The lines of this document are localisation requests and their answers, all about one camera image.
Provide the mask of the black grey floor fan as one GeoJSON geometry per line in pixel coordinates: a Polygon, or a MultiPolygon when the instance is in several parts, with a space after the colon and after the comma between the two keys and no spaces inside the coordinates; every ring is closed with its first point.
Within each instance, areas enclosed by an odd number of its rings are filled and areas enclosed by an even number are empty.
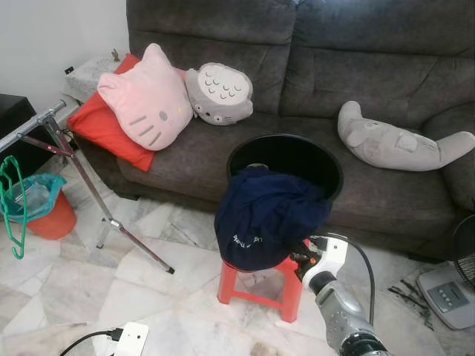
{"type": "Polygon", "coordinates": [[[466,217],[453,233],[451,261],[417,279],[431,311],[449,329],[475,326],[475,216],[466,217]]]}

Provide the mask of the grey round plush toy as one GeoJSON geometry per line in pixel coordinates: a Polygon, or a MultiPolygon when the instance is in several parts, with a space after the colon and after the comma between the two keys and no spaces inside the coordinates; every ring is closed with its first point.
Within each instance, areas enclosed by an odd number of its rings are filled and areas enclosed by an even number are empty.
{"type": "Polygon", "coordinates": [[[184,78],[194,114],[210,125],[234,125],[254,112],[252,81],[238,69],[207,62],[184,78]]]}

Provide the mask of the silver metal clothes rack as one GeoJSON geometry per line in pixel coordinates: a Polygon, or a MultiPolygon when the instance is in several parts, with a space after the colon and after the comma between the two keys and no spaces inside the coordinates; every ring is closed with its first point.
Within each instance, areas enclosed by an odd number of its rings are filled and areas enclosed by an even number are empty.
{"type": "Polygon", "coordinates": [[[108,205],[106,205],[104,199],[102,198],[101,194],[97,190],[95,184],[91,177],[86,173],[84,165],[78,156],[76,155],[75,150],[69,145],[67,141],[67,136],[65,135],[65,130],[60,128],[58,125],[56,116],[61,109],[67,107],[67,102],[61,101],[58,102],[57,105],[52,106],[52,108],[41,112],[40,114],[36,114],[28,119],[23,125],[18,126],[13,130],[11,133],[7,133],[4,138],[0,139],[0,152],[4,151],[4,149],[13,146],[15,142],[26,142],[29,145],[33,145],[44,149],[45,151],[50,151],[55,155],[63,156],[69,163],[73,164],[77,173],[82,179],[82,182],[85,184],[86,188],[88,188],[91,196],[95,203],[97,203],[99,209],[102,211],[102,221],[104,224],[108,225],[110,228],[114,228],[114,230],[118,231],[125,235],[128,240],[130,240],[143,254],[147,255],[147,257],[151,257],[153,261],[156,262],[166,274],[175,274],[175,268],[171,265],[166,263],[162,257],[156,254],[155,251],[152,251],[151,248],[147,247],[142,240],[139,240],[138,237],[135,237],[119,220],[113,216],[111,211],[108,209],[108,205]],[[37,128],[44,128],[47,131],[53,140],[51,145],[48,145],[44,140],[34,139],[28,134],[37,128]]]}

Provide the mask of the grey long plush toy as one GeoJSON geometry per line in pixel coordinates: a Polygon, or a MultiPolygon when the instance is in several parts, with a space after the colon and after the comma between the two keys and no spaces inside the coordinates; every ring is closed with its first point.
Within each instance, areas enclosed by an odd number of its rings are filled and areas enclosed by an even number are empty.
{"type": "Polygon", "coordinates": [[[340,139],[363,162],[400,171],[441,169],[475,149],[475,136],[460,131],[433,140],[420,133],[362,116],[360,104],[345,102],[337,115],[340,139]]]}

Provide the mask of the black television cabinet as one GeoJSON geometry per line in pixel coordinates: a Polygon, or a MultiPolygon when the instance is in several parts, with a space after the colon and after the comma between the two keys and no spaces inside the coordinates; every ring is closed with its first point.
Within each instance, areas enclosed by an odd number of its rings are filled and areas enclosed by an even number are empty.
{"type": "MultiPolygon", "coordinates": [[[[19,128],[36,114],[27,97],[0,93],[0,139],[19,128]]],[[[0,163],[6,156],[14,156],[24,177],[36,173],[54,153],[30,143],[15,142],[0,151],[0,163]]]]}

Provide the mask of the black thin sticks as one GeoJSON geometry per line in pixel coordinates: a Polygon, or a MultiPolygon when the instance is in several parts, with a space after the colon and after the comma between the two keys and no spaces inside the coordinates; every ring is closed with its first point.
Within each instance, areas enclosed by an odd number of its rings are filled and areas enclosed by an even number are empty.
{"type": "Polygon", "coordinates": [[[431,322],[432,311],[430,306],[425,302],[425,299],[414,285],[411,285],[410,282],[403,279],[397,282],[397,284],[387,288],[387,291],[402,299],[407,306],[412,308],[418,314],[427,328],[434,330],[431,322]]]}

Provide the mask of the green plastic hanger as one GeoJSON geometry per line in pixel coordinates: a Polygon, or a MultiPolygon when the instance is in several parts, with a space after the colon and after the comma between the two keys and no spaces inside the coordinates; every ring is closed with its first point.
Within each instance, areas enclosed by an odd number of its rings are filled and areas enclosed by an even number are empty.
{"type": "Polygon", "coordinates": [[[11,254],[16,259],[21,259],[26,251],[28,204],[26,190],[23,187],[19,188],[19,192],[15,192],[16,183],[10,175],[7,175],[8,168],[13,168],[18,182],[23,179],[17,159],[11,155],[4,157],[0,162],[0,216],[3,217],[4,230],[11,241],[11,254]],[[17,218],[21,224],[20,237],[13,233],[11,226],[17,218]]]}

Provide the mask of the red plastic stool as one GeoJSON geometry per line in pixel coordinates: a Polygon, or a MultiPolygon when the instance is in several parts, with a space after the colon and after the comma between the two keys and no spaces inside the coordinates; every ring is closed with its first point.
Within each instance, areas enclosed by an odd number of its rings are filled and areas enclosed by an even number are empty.
{"type": "Polygon", "coordinates": [[[237,281],[239,274],[243,274],[243,271],[223,261],[217,289],[218,302],[220,304],[229,304],[231,299],[240,298],[262,306],[271,306],[271,308],[278,309],[283,321],[294,323],[298,319],[300,298],[304,288],[298,277],[298,262],[292,260],[291,257],[287,257],[275,266],[275,270],[283,275],[283,288],[280,300],[265,298],[264,296],[250,294],[250,292],[238,291],[235,288],[235,281],[237,281]]]}

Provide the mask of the orange bucket teal liner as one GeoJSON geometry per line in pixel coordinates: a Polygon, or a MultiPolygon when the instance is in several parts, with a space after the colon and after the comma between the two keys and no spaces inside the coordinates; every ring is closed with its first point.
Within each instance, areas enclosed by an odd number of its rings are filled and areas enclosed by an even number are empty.
{"type": "Polygon", "coordinates": [[[16,183],[15,192],[20,187],[26,190],[26,228],[44,240],[60,240],[76,225],[76,213],[62,192],[65,183],[64,177],[52,174],[33,175],[16,183]]]}

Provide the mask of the pink cat face pillow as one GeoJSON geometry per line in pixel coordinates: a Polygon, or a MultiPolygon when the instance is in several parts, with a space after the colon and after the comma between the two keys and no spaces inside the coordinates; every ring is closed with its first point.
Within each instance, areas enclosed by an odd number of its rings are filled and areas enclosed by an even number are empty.
{"type": "Polygon", "coordinates": [[[147,45],[140,61],[125,73],[102,74],[97,92],[125,135],[149,151],[170,146],[194,114],[183,72],[155,43],[147,45]]]}

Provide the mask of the white speckled side table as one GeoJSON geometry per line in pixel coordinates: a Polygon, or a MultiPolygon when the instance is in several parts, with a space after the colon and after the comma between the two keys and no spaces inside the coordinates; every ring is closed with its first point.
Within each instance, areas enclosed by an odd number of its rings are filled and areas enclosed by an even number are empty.
{"type": "Polygon", "coordinates": [[[93,56],[78,67],[68,68],[61,89],[62,95],[85,104],[97,92],[101,75],[114,72],[122,58],[121,53],[112,50],[109,54],[93,56]]]}

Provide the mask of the black round bucket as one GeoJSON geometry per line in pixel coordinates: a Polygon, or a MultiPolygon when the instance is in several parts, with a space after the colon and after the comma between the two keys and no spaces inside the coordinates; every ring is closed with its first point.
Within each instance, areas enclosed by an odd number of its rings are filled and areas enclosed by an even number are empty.
{"type": "Polygon", "coordinates": [[[232,150],[225,167],[230,177],[254,164],[319,185],[330,202],[336,200],[344,186],[339,160],[315,140],[292,133],[269,133],[242,142],[232,150]]]}

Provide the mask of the red cushion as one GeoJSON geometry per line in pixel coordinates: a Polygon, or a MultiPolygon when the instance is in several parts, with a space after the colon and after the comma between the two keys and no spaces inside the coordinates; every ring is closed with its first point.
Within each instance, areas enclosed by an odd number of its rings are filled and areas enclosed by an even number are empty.
{"type": "MultiPolygon", "coordinates": [[[[139,58],[126,54],[113,73],[123,73],[138,64],[139,58]]],[[[99,147],[108,150],[141,171],[147,172],[155,153],[137,145],[125,135],[119,126],[116,114],[96,92],[85,104],[69,116],[68,127],[82,138],[91,140],[99,147]]]]}

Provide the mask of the navy blue shirt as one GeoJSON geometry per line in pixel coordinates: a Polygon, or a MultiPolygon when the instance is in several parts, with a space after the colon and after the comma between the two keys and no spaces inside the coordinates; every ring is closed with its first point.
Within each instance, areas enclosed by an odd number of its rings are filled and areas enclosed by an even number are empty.
{"type": "Polygon", "coordinates": [[[330,215],[326,190],[295,175],[258,166],[229,179],[214,230],[223,261],[241,271],[281,264],[330,215]]]}

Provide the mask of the dark grey fabric sofa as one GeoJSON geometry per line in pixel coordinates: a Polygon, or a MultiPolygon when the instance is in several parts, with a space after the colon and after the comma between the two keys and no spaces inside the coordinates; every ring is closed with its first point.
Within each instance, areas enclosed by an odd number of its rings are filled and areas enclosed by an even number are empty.
{"type": "Polygon", "coordinates": [[[376,168],[346,149],[337,116],[354,101],[365,118],[428,139],[471,131],[474,0],[128,0],[126,14],[134,55],[155,43],[173,67],[238,69],[252,80],[255,111],[235,125],[196,119],[146,171],[78,136],[112,192],[214,211],[234,149],[292,134],[341,166],[327,230],[420,261],[447,259],[453,230],[473,211],[473,153],[438,170],[376,168]]]}

